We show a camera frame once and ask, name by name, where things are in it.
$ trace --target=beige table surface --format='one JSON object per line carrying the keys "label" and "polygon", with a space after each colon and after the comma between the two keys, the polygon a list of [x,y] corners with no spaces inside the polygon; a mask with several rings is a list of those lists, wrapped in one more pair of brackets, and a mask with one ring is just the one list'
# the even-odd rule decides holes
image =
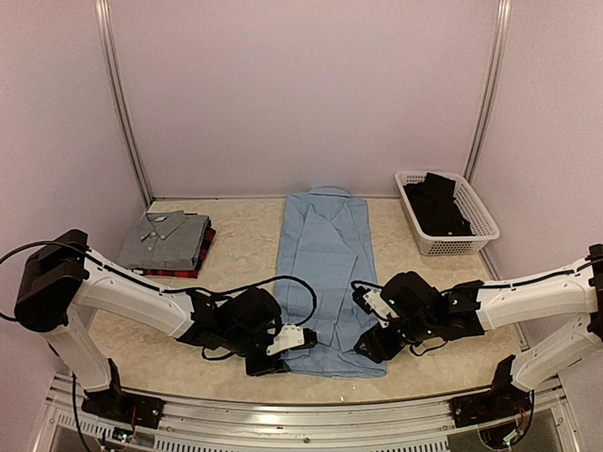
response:
{"label": "beige table surface", "polygon": [[[217,231],[198,280],[157,278],[176,287],[202,285],[226,290],[269,278],[276,258],[285,199],[155,202],[152,212],[185,210],[209,215]],[[379,283],[415,270],[440,290],[487,279],[478,255],[419,254],[399,201],[368,200]],[[201,350],[175,342],[137,322],[98,312],[90,335],[120,369],[124,386],[218,400],[325,403],[431,396],[488,384],[497,363],[519,351],[513,327],[466,338],[417,358],[404,349],[379,379],[328,379],[296,374],[253,378],[243,359],[210,363]]]}

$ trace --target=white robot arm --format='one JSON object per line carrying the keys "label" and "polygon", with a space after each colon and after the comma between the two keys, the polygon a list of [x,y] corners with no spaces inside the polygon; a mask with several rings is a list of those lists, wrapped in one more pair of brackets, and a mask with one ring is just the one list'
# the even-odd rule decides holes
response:
{"label": "white robot arm", "polygon": [[569,266],[515,280],[466,282],[439,292],[409,272],[383,287],[363,282],[352,287],[354,300],[379,318],[356,344],[356,351],[375,362],[436,337],[453,341],[516,322],[575,315],[542,343],[501,362],[490,392],[453,399],[457,427],[513,415],[517,407],[528,409],[529,392],[542,381],[603,348],[601,245]]}
{"label": "white robot arm", "polygon": [[[85,412],[128,423],[135,412],[138,425],[156,428],[163,402],[122,390],[117,366],[94,345],[77,306],[130,318],[190,346],[226,348],[230,353],[218,359],[244,357],[250,376],[288,372],[281,353],[318,342],[315,332],[302,327],[316,310],[316,294],[297,278],[275,277],[221,293],[173,289],[90,250],[81,231],[69,231],[54,243],[59,245],[47,245],[27,259],[15,319],[40,333],[77,375],[87,395]],[[308,289],[312,304],[308,303],[309,315],[303,322],[284,325],[278,302],[258,288],[276,279],[293,280]]]}

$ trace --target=stack of folded clothes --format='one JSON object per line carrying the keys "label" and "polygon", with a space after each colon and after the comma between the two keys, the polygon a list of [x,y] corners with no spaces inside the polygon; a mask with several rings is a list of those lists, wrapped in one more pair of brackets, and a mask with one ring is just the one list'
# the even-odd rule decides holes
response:
{"label": "stack of folded clothes", "polygon": [[125,238],[117,262],[143,275],[197,278],[215,235],[206,215],[145,214]]}

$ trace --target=white wall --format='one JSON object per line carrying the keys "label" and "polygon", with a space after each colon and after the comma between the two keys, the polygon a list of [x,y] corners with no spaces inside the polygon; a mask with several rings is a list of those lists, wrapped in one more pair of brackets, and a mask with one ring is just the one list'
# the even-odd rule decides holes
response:
{"label": "white wall", "polygon": [[[93,2],[0,3],[0,105],[0,254],[77,227],[115,256],[142,205]],[[5,314],[12,315],[23,257],[0,268]],[[0,450],[26,450],[56,367],[35,333],[0,323]]]}
{"label": "white wall", "polygon": [[[514,0],[474,183],[501,237],[504,278],[563,266],[603,242],[603,2]],[[563,319],[530,322],[532,343]],[[603,356],[562,373],[586,450],[603,444]]]}
{"label": "white wall", "polygon": [[120,0],[122,79],[159,197],[462,172],[497,0]]}

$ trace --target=laundry basket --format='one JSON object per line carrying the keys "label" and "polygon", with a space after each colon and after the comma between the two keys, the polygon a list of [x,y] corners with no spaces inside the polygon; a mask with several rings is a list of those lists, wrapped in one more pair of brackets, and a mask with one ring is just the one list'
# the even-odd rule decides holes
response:
{"label": "laundry basket", "polygon": [[[448,177],[456,182],[456,186],[454,187],[454,202],[459,206],[463,217],[471,223],[471,231],[474,235],[437,237],[427,235],[421,230],[415,212],[413,212],[413,207],[404,191],[404,186],[406,184],[423,182],[428,172]],[[480,198],[478,198],[476,192],[463,176],[449,172],[401,171],[397,172],[395,177],[402,196],[402,208],[408,221],[411,223],[416,244],[421,254],[426,256],[475,254],[486,243],[497,239],[500,235],[497,224],[494,223]]]}

